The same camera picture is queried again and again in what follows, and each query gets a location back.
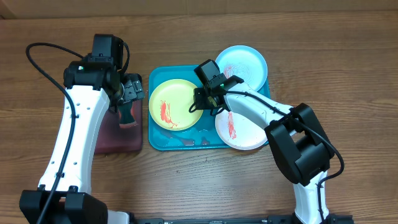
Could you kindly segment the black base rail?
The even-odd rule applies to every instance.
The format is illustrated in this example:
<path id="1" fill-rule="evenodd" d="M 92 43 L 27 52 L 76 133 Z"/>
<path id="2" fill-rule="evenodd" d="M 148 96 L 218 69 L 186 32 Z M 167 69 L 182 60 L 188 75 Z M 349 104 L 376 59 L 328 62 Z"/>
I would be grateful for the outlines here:
<path id="1" fill-rule="evenodd" d="M 184 219 L 164 220 L 162 218 L 134 218 L 133 224 L 298 224 L 295 215 L 270 215 L 267 218 L 226 218 L 226 219 Z M 354 224 L 352 215 L 329 214 L 323 223 Z"/>

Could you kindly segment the white plate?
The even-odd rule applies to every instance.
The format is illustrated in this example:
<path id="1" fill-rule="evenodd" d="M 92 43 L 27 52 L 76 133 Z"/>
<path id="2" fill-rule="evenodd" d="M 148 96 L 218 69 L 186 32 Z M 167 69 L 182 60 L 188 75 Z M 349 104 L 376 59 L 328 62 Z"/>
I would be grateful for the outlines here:
<path id="1" fill-rule="evenodd" d="M 216 115 L 215 128 L 221 140 L 235 149 L 256 149 L 267 142 L 263 129 L 237 113 L 223 111 Z"/>

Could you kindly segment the light blue plate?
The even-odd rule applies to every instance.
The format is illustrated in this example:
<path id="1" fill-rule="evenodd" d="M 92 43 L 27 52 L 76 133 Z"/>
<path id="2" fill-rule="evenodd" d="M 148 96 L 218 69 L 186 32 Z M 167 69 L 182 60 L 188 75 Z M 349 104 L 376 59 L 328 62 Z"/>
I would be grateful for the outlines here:
<path id="1" fill-rule="evenodd" d="M 246 45 L 228 47 L 217 56 L 216 63 L 227 78 L 236 75 L 253 90 L 259 91 L 267 81 L 266 60 L 252 47 Z"/>

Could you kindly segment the pink and green sponge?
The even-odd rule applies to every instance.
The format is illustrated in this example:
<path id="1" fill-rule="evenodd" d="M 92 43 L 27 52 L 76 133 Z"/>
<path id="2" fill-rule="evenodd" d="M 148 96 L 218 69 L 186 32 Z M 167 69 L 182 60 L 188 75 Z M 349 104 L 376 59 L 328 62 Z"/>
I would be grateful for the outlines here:
<path id="1" fill-rule="evenodd" d="M 128 102 L 118 107 L 119 113 L 119 126 L 120 128 L 131 128 L 137 125 L 137 121 L 134 118 L 134 106 L 133 102 Z"/>

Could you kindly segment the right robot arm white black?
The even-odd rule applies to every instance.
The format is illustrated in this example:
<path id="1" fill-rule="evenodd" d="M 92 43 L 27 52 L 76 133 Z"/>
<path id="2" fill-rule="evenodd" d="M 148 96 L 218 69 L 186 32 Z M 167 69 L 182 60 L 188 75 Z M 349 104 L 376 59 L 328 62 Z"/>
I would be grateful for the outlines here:
<path id="1" fill-rule="evenodd" d="M 301 103 L 283 105 L 254 91 L 246 83 L 222 83 L 196 88 L 190 111 L 224 109 L 240 114 L 262 128 L 277 167 L 294 185 L 295 223 L 333 220 L 325 202 L 330 161 L 339 152 L 324 132 L 314 111 Z"/>

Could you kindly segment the teal plastic tray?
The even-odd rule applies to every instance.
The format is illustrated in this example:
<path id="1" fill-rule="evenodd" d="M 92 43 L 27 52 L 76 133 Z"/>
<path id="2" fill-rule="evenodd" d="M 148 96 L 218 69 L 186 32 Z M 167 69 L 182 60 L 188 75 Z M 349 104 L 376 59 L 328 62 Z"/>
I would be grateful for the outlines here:
<path id="1" fill-rule="evenodd" d="M 149 98 L 161 83 L 172 79 L 187 80 L 201 86 L 200 80 L 194 73 L 193 65 L 159 67 L 149 76 Z M 161 128 L 151 118 L 149 113 L 149 142 L 160 151 L 217 149 L 230 147 L 225 144 L 215 128 L 215 118 L 210 111 L 202 111 L 201 118 L 190 128 L 181 131 L 171 131 Z"/>

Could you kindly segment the black tray with pink water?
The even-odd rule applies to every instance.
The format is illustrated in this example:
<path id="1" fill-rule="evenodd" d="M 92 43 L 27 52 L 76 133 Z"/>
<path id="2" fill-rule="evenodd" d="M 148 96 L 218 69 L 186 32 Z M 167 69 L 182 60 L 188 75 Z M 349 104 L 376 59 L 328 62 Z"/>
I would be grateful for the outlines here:
<path id="1" fill-rule="evenodd" d="M 127 129 L 119 126 L 119 106 L 107 110 L 99 129 L 95 153 L 138 152 L 142 149 L 142 100 L 133 101 L 133 106 L 137 125 Z"/>

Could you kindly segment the yellow plate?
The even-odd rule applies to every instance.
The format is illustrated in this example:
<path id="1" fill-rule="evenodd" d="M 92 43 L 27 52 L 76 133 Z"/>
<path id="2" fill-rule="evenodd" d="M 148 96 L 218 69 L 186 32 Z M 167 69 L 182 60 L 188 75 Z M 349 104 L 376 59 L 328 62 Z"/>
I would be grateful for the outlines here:
<path id="1" fill-rule="evenodd" d="M 149 98 L 151 118 L 161 128 L 181 131 L 192 127 L 202 116 L 202 110 L 189 112 L 194 103 L 194 89 L 190 81 L 172 79 L 161 83 Z"/>

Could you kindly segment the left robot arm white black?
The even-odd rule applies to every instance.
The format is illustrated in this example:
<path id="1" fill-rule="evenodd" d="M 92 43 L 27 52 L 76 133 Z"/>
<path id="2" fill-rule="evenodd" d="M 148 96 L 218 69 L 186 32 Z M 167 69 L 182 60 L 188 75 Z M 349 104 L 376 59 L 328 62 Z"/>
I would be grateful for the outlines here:
<path id="1" fill-rule="evenodd" d="M 144 97 L 142 78 L 109 62 L 73 61 L 64 71 L 65 104 L 50 162 L 37 190 L 23 190 L 29 223 L 133 223 L 91 195 L 91 168 L 103 118 Z"/>

